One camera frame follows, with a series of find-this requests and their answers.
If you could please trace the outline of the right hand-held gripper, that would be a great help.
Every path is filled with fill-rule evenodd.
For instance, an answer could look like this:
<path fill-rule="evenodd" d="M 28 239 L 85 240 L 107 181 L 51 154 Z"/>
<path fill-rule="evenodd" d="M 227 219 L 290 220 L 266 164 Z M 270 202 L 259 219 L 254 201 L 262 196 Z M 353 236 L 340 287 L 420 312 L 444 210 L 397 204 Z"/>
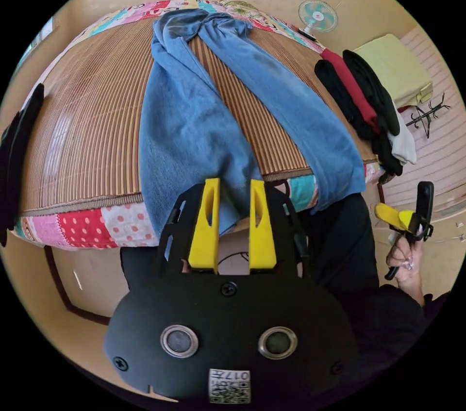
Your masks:
<path fill-rule="evenodd" d="M 404 236 L 411 243 L 423 240 L 424 242 L 432 235 L 433 226 L 424 217 L 414 211 L 399 211 L 384 203 L 378 203 L 375 206 L 375 216 L 387 223 L 392 231 L 396 233 L 393 243 L 398 236 Z M 388 272 L 384 276 L 385 280 L 395 280 L 397 268 L 388 267 Z"/>

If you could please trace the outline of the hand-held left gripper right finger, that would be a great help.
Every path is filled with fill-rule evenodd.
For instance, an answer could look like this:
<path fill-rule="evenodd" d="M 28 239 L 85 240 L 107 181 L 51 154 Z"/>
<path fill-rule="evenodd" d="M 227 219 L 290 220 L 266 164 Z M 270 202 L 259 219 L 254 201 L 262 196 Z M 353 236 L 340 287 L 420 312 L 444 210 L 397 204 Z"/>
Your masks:
<path fill-rule="evenodd" d="M 265 183 L 250 181 L 249 271 L 270 271 L 277 264 Z"/>

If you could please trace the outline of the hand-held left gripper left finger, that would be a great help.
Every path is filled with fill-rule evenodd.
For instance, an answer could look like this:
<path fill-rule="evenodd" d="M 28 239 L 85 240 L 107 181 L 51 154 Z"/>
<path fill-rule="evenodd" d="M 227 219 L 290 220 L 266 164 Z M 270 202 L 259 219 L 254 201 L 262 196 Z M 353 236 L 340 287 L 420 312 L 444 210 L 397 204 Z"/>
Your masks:
<path fill-rule="evenodd" d="M 220 179 L 207 179 L 188 256 L 191 269 L 218 269 L 219 205 Z"/>

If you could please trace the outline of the person's right hand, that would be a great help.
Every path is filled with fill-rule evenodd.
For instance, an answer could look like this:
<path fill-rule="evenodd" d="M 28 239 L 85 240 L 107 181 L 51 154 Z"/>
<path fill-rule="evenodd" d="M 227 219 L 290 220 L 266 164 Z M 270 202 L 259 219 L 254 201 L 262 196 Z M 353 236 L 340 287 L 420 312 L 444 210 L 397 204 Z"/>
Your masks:
<path fill-rule="evenodd" d="M 386 257 L 387 266 L 397 268 L 394 279 L 400 289 L 419 289 L 421 287 L 420 265 L 423 240 L 409 242 L 406 237 L 398 236 Z"/>

